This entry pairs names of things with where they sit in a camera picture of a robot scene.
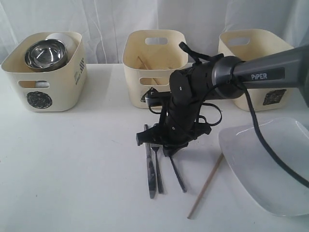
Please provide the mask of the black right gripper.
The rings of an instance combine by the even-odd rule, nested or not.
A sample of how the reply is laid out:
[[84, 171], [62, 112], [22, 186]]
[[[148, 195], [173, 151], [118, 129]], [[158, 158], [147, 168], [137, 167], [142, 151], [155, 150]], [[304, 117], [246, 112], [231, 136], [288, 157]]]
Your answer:
[[159, 122], [136, 134], [137, 145], [152, 143], [163, 145], [165, 157], [172, 157], [184, 145], [203, 134], [210, 134], [209, 123], [198, 122], [201, 103], [195, 101], [189, 105], [176, 105], [172, 98], [160, 98], [156, 104], [162, 106]]

